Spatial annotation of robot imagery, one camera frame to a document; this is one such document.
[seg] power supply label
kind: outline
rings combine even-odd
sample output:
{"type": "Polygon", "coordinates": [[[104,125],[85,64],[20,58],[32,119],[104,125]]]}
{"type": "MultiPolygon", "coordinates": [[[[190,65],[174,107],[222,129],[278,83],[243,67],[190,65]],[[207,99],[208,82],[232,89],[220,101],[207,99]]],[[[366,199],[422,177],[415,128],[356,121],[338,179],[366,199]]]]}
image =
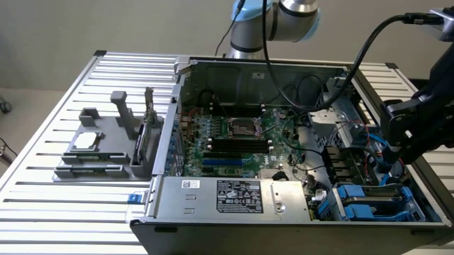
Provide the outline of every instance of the power supply label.
{"type": "Polygon", "coordinates": [[[220,213],[262,214],[259,181],[218,181],[216,210],[220,213]]]}

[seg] gray 3d-printed holder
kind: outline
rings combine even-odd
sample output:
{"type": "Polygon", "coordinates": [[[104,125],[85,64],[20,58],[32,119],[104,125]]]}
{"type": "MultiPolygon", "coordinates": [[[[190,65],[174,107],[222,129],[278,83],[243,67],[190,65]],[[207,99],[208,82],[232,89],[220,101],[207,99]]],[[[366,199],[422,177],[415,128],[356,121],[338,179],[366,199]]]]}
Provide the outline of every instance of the gray 3d-printed holder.
{"type": "Polygon", "coordinates": [[[163,119],[156,117],[152,103],[147,105],[147,113],[152,114],[152,117],[147,117],[147,113],[144,118],[133,117],[125,98],[124,91],[113,91],[111,94],[119,117],[101,117],[95,108],[81,110],[81,125],[61,155],[63,164],[53,169],[53,181],[151,179],[163,119]]]}

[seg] blue pcie slot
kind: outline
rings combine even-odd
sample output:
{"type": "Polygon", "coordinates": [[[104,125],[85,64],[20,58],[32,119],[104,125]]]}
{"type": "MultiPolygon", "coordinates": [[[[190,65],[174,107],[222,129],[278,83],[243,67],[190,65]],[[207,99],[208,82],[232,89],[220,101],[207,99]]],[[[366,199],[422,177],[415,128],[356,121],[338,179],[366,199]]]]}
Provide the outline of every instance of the blue pcie slot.
{"type": "Polygon", "coordinates": [[[240,159],[204,159],[202,164],[208,166],[243,166],[243,161],[240,159]]]}

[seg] gray wall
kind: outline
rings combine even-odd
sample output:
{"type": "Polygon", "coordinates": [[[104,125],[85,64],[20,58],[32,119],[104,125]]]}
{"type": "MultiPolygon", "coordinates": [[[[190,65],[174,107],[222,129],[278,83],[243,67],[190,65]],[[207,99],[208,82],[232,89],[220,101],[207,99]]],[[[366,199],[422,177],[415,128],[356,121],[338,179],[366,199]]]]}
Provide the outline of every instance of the gray wall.
{"type": "MultiPolygon", "coordinates": [[[[230,23],[232,0],[0,0],[0,87],[67,89],[95,50],[214,53],[230,23]]],[[[271,42],[275,58],[352,61],[387,17],[449,6],[451,0],[320,0],[314,38],[271,42]]],[[[227,50],[227,42],[220,52],[227,50]]],[[[395,62],[423,78],[447,48],[417,26],[394,24],[366,61],[395,62]]]]}

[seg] slotted aluminum table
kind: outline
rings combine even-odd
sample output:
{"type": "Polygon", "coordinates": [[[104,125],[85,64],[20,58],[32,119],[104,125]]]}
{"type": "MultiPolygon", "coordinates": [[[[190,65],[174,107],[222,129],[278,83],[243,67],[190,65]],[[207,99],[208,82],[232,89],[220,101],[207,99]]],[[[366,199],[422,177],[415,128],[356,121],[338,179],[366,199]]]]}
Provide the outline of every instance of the slotted aluminum table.
{"type": "MultiPolygon", "coordinates": [[[[52,169],[79,127],[83,107],[96,107],[103,116],[117,115],[109,102],[113,90],[128,93],[128,107],[143,116],[144,88],[154,87],[155,109],[166,117],[175,59],[117,52],[93,56],[0,179],[0,254],[145,254],[125,211],[128,194],[145,190],[148,183],[53,183],[52,169]]],[[[399,69],[363,64],[360,70],[383,100],[407,100],[415,92],[399,69]]],[[[454,193],[454,150],[441,147],[425,158],[454,193]]],[[[454,242],[407,254],[454,254],[454,242]]]]}

